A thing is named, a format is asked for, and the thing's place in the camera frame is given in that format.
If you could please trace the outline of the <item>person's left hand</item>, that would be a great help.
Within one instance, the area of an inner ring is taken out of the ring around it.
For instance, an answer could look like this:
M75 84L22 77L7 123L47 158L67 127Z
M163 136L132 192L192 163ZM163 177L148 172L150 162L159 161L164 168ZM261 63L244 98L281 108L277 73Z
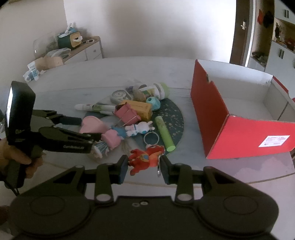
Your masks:
M3 138L0 141L1 145L1 172L4 171L4 168L8 165L11 160L15 160L16 162L24 165L29 165L26 167L26 177L27 179L31 179L34 173L37 171L37 168L43 165L43 158L40 157L34 161L31 165L31 159L26 156L23 152L8 144L6 138Z

